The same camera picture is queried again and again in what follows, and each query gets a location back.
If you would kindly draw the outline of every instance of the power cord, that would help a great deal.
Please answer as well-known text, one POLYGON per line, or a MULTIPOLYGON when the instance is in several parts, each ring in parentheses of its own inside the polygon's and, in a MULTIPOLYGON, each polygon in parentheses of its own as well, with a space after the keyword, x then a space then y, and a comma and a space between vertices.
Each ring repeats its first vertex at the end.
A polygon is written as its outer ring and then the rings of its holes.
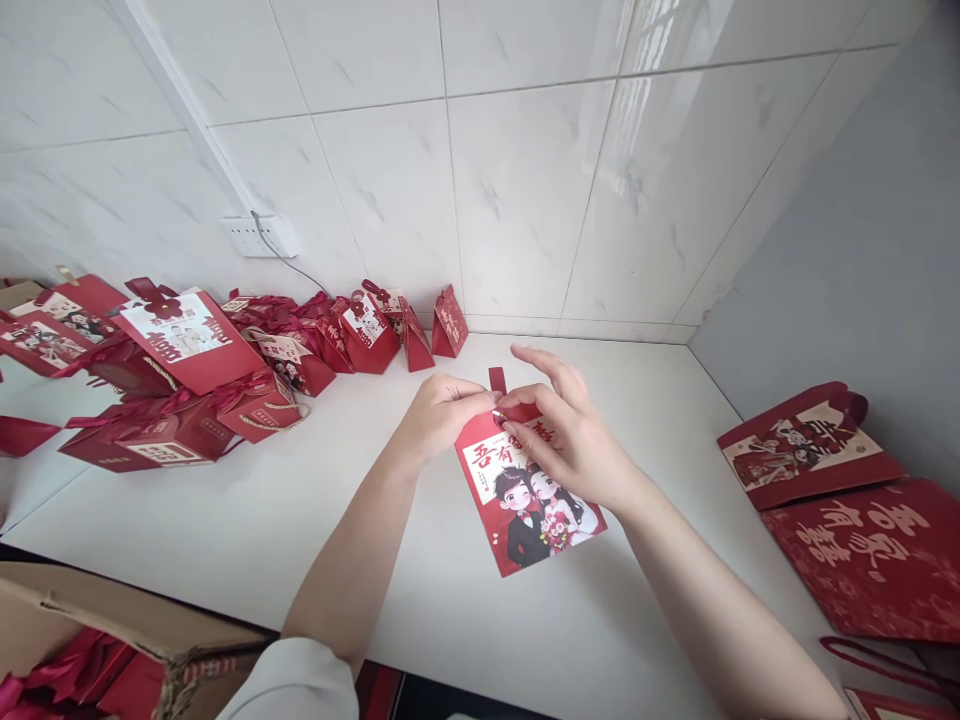
POLYGON ((321 285, 315 278, 311 277, 310 275, 307 275, 307 273, 305 273, 305 272, 304 272, 303 270, 301 270, 300 268, 294 267, 293 265, 291 265, 290 263, 288 263, 288 262, 286 261, 286 259, 283 258, 283 257, 280 255, 280 253, 277 252, 277 249, 273 246, 273 243, 271 243, 271 242, 267 239, 267 236, 263 234, 263 227, 261 227, 261 225, 260 225, 260 216, 257 214, 257 211, 256 211, 256 210, 251 210, 251 211, 250 211, 250 214, 253 215, 253 221, 257 224, 257 232, 260 233, 260 239, 263 240, 263 244, 264 244, 264 245, 266 245, 268 248, 270 248, 270 252, 272 252, 274 255, 277 256, 277 260, 279 260, 280 262, 282 262, 284 265, 286 265, 286 266, 287 266, 288 268, 290 268, 291 270, 293 270, 293 271, 295 271, 295 272, 298 272, 298 273, 300 273, 301 275, 303 275, 305 278, 307 278, 307 280, 309 280, 310 282, 312 282, 312 283, 313 283, 314 285, 316 285, 318 288, 320 288, 321 290, 323 290, 323 292, 325 292, 325 293, 327 293, 327 295, 329 295, 330 293, 327 292, 327 289, 326 289, 323 285, 321 285))

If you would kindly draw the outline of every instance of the bag handle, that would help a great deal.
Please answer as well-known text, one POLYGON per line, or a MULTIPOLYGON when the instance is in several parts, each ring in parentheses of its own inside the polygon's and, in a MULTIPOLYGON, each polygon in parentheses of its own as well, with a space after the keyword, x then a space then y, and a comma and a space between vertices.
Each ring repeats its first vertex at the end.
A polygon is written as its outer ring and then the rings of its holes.
POLYGON ((924 690, 932 692, 935 695, 947 697, 947 693, 945 693, 937 683, 948 685, 954 690, 960 691, 960 682, 957 682, 956 680, 944 677, 943 675, 938 675, 937 673, 930 672, 929 670, 915 668, 913 665, 908 665, 907 663, 901 662, 900 660, 892 658, 889 655, 877 652, 876 650, 871 650, 867 646, 861 645, 853 640, 847 640, 845 638, 839 638, 834 635, 830 635, 828 637, 820 638, 820 644, 823 645, 828 652, 836 655, 842 660, 846 660, 849 663, 852 663, 858 667, 862 667, 865 670, 875 672, 878 675, 882 675, 883 677, 891 680, 897 680, 899 682, 906 683, 907 685, 914 685, 916 687, 923 688, 924 690), (892 667, 898 668, 899 670, 904 670, 907 673, 913 673, 913 675, 926 678, 927 680, 932 680, 933 682, 924 682, 919 680, 917 677, 910 677, 910 675, 896 673, 891 670, 885 670, 884 668, 879 667, 868 660, 861 660, 853 655, 849 655, 848 653, 837 650, 836 647, 844 647, 851 650, 856 650, 859 653, 876 658, 877 660, 880 660, 881 662, 884 662, 892 667))

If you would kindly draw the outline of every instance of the finger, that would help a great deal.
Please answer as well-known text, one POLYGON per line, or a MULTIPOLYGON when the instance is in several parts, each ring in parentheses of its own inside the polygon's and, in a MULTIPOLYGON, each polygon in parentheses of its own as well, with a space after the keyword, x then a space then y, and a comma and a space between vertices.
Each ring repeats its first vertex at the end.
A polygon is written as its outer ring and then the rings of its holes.
POLYGON ((482 393, 465 397, 462 400, 454 400, 450 403, 457 414, 457 420, 466 424, 471 418, 475 418, 485 412, 490 412, 497 406, 497 401, 501 394, 485 390, 482 393))
POLYGON ((517 360, 530 363, 550 378, 550 382, 564 400, 578 409, 585 409, 582 406, 587 400, 587 386, 578 370, 546 350, 514 343, 510 346, 510 352, 517 360))
POLYGON ((570 466, 557 454, 557 451, 550 447, 542 437, 523 423, 505 422, 503 429, 513 435, 527 454, 543 468, 543 471, 556 480, 561 485, 567 478, 570 466))
POLYGON ((441 387, 443 387, 445 391, 446 399, 460 400, 470 397, 471 395, 477 395, 478 393, 490 392, 483 385, 478 385, 475 382, 442 373, 437 374, 440 376, 441 387))
POLYGON ((515 388, 504 395, 498 405, 511 408, 521 403, 536 405, 558 427, 570 428, 576 419, 576 413, 567 402, 543 383, 515 388))

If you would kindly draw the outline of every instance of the bride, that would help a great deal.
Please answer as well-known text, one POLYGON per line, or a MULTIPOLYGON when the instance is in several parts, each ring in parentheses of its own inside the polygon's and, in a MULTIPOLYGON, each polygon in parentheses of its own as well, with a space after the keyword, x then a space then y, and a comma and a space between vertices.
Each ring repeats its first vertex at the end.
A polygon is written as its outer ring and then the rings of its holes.
POLYGON ((536 463, 527 472, 530 493, 543 511, 542 538, 550 545, 551 555, 583 542, 596 531, 597 514, 587 503, 557 485, 536 463))

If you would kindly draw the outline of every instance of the white tile wall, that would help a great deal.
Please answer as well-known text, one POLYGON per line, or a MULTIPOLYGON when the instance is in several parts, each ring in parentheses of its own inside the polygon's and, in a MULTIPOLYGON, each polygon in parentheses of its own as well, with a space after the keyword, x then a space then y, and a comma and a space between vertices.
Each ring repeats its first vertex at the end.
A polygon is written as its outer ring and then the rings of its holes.
MULTIPOLYGON (((452 282, 475 332, 676 343, 931 3, 146 0, 332 291, 369 276, 429 323, 452 282)), ((0 275, 315 290, 232 251, 104 0, 0 4, 0 93, 0 275)))

